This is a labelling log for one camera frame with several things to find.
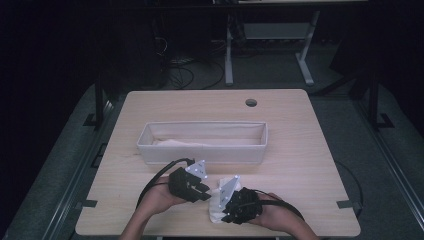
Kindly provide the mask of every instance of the robotic hand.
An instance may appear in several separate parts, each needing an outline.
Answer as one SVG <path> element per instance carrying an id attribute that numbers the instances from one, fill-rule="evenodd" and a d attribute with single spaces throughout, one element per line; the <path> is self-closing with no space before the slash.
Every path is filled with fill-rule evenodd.
<path id="1" fill-rule="evenodd" d="M 176 197 L 190 202 L 196 202 L 197 200 L 208 200 L 211 197 L 211 195 L 206 193 L 209 190 L 209 187 L 201 183 L 202 178 L 207 178 L 204 167 L 205 161 L 202 160 L 196 163 L 193 159 L 182 158 L 169 163 L 162 170 L 160 170 L 152 178 L 152 180 L 150 180 L 149 183 L 147 183 L 146 187 L 143 189 L 140 197 L 138 198 L 137 207 L 147 191 L 156 185 L 156 181 L 166 171 L 171 169 L 177 163 L 183 161 L 187 162 L 187 168 L 183 169 L 180 167 L 169 175 L 169 192 Z"/>
<path id="2" fill-rule="evenodd" d="M 299 210 L 297 210 L 291 204 L 268 194 L 266 195 L 271 196 L 275 200 L 260 200 L 257 192 L 266 194 L 259 190 L 252 190 L 247 188 L 242 188 L 240 191 L 234 191 L 230 201 L 225 205 L 225 209 L 222 211 L 227 215 L 221 220 L 226 223 L 233 222 L 236 224 L 248 222 L 249 220 L 255 219 L 257 216 L 262 214 L 262 205 L 276 205 L 285 207 L 304 220 Z"/>

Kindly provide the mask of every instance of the white tray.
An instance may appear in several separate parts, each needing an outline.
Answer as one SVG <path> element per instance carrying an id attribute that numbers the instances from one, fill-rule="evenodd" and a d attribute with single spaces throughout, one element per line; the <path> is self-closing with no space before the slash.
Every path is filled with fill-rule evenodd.
<path id="1" fill-rule="evenodd" d="M 137 146 L 147 164 L 180 158 L 259 164 L 267 140 L 264 122 L 153 122 L 146 124 Z"/>

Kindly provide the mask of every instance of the human hand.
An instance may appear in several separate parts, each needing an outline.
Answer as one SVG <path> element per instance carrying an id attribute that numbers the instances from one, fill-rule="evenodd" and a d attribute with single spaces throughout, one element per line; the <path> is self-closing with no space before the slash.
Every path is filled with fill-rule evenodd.
<path id="1" fill-rule="evenodd" d="M 160 177 L 156 184 L 146 192 L 137 209 L 146 210 L 152 216 L 165 212 L 174 205 L 185 203 L 186 200 L 169 192 L 168 181 L 169 177 Z"/>
<path id="2" fill-rule="evenodd" d="M 281 198 L 274 193 L 258 193 L 260 200 L 277 200 Z M 263 205 L 262 214 L 249 221 L 273 231 L 286 232 L 298 240 L 318 239 L 309 225 L 287 208 L 275 205 Z"/>
<path id="3" fill-rule="evenodd" d="M 146 192 L 119 239 L 140 239 L 150 217 L 165 212 L 174 205 L 186 202 L 169 192 L 168 180 L 169 177 L 160 177 L 156 184 Z"/>

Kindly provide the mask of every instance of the light wood table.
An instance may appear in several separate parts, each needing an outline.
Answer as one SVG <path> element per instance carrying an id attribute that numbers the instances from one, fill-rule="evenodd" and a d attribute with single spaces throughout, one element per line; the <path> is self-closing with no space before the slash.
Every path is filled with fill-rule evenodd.
<path id="1" fill-rule="evenodd" d="M 255 99 L 257 106 L 248 107 L 246 99 Z M 337 202 L 348 200 L 348 196 L 303 90 L 131 92 L 87 197 L 98 201 L 97 205 L 83 208 L 76 232 L 119 235 L 123 231 L 140 192 L 163 167 L 146 165 L 137 149 L 147 122 L 240 120 L 267 122 L 269 137 L 263 163 L 207 164 L 205 184 L 216 188 L 219 179 L 238 174 L 242 186 L 274 192 L 297 207 L 319 236 L 360 233 L 353 209 L 338 208 Z M 251 224 L 214 224 L 209 220 L 208 206 L 202 201 L 174 206 L 152 217 L 145 235 L 287 235 Z"/>

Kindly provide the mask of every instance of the dark background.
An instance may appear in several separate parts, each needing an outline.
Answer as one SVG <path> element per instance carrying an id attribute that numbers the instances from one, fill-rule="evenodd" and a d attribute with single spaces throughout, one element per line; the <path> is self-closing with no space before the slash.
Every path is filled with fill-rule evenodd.
<path id="1" fill-rule="evenodd" d="M 111 99 L 130 90 L 160 89 L 164 84 L 149 18 L 133 12 L 111 15 L 101 10 L 108 3 L 0 1 L 0 236 L 76 103 L 96 79 L 103 80 Z M 120 7 L 133 5 L 120 3 Z M 321 14 L 314 41 L 343 39 L 333 66 L 343 74 L 354 71 L 370 56 L 375 57 L 381 63 L 381 83 L 424 135 L 421 14 L 415 1 L 372 1 L 354 12 L 349 22 L 337 21 L 342 17 L 340 11 L 329 9 Z M 177 14 L 166 19 L 184 32 L 180 38 L 175 32 L 164 32 L 175 45 L 185 43 L 202 49 L 225 27 L 225 18 L 217 20 L 215 15 L 213 21 L 208 14 L 185 16 Z M 199 21 L 187 26 L 185 21 L 192 17 Z M 350 27 L 345 38 L 341 24 Z M 206 41 L 187 44 L 193 39 L 187 36 L 193 32 Z"/>

